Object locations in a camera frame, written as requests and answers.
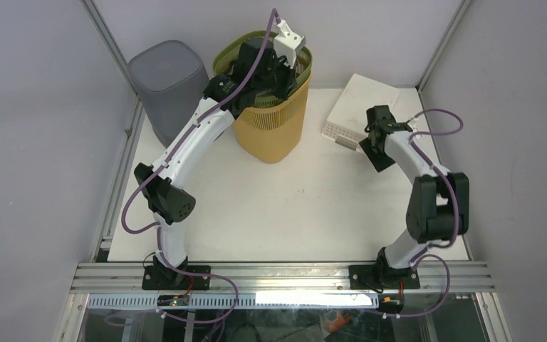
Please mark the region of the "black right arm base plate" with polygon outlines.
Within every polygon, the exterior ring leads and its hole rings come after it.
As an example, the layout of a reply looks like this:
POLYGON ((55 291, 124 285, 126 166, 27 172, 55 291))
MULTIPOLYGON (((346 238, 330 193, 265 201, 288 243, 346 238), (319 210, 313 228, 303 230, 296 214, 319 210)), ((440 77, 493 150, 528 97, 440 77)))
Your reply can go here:
POLYGON ((353 290, 382 291, 385 289, 420 288, 418 273, 411 268, 392 269, 382 264, 354 264, 348 267, 348 278, 350 288, 353 290))

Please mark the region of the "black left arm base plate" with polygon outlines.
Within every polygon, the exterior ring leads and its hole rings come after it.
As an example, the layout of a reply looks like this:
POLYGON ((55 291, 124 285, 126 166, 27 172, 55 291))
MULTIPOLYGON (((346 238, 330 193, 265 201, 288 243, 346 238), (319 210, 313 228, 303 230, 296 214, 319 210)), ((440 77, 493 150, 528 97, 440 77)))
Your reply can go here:
POLYGON ((145 267, 141 288, 146 291, 186 291, 192 285, 194 290, 205 291, 210 289, 210 284, 208 276, 187 276, 178 274, 167 267, 156 265, 145 267))

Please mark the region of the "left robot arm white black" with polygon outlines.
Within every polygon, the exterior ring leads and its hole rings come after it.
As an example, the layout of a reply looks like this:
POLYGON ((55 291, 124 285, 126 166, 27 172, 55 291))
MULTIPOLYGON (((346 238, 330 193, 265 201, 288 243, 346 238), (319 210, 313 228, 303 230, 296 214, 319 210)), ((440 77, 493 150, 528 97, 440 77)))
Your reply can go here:
POLYGON ((292 95, 297 88, 297 58, 304 45, 303 38, 282 35, 245 39, 237 57, 208 82, 179 135, 152 164, 135 168, 139 184, 135 194, 147 200, 157 228, 154 268, 168 289, 178 289, 186 277, 194 276, 187 269, 186 229, 181 224, 196 206, 196 199, 184 189, 187 178, 209 146, 254 106, 259 95, 279 100, 292 95))

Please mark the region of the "aluminium mounting rail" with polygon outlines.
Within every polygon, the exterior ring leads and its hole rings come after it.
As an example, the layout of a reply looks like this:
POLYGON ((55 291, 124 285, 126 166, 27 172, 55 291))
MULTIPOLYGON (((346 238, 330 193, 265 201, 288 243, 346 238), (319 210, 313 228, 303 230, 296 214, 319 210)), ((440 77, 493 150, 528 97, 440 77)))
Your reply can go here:
MULTIPOLYGON (((211 262, 210 289, 231 293, 235 284, 243 294, 267 290, 349 291, 358 275, 350 263, 216 263, 211 262)), ((134 294, 142 292, 146 264, 142 262, 80 263, 73 276, 71 292, 78 294, 134 294)), ((449 290, 456 294, 495 292, 496 286, 485 262, 424 261, 417 269, 419 293, 449 290)))

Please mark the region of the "yellow slatted bin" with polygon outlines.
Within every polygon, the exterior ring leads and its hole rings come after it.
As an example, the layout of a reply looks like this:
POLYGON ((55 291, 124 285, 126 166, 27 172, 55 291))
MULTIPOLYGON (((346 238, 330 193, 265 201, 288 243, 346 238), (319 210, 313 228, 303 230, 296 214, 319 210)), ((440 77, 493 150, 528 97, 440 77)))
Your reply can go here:
POLYGON ((279 105, 244 110, 232 124, 239 146, 265 163, 284 159, 301 139, 310 81, 279 105))

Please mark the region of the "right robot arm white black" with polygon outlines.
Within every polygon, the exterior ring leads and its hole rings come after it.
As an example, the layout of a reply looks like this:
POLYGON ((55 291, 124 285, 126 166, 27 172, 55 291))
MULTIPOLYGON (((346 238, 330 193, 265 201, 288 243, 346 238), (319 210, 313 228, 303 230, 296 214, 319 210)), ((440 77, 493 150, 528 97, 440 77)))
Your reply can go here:
POLYGON ((448 249, 469 228, 469 178, 435 163, 418 145, 425 133, 399 122, 388 105, 366 111, 367 137, 360 141, 377 172, 397 165, 412 185, 406 228, 383 247, 368 278, 384 289, 408 282, 430 249, 448 249))

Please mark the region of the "orange object under table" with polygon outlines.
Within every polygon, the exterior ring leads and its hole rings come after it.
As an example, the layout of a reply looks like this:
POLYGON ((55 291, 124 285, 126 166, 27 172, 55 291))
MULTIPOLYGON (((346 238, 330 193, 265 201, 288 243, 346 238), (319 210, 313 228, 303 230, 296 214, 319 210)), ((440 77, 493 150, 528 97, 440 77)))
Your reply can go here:
POLYGON ((328 311, 323 317, 323 329, 328 333, 334 333, 352 320, 351 313, 343 313, 340 310, 328 311))

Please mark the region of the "large grey slatted bin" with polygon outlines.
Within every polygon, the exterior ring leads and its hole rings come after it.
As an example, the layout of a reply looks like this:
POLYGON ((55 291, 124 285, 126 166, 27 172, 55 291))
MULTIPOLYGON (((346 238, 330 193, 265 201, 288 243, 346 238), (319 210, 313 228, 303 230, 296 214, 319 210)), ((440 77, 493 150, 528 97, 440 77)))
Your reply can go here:
POLYGON ((209 77, 202 59, 187 44, 163 41, 127 64, 152 130, 168 147, 193 115, 209 77))

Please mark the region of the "white perforated plastic basket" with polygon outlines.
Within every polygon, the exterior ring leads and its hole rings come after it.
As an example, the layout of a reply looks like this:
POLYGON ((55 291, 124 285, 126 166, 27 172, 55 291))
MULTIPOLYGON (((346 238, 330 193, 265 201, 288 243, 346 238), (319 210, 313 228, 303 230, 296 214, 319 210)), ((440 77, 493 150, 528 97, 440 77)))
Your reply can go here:
POLYGON ((368 136, 365 132, 368 123, 366 111, 376 105, 394 109, 399 97, 399 88, 354 73, 326 118, 321 135, 333 143, 358 151, 359 142, 368 136))

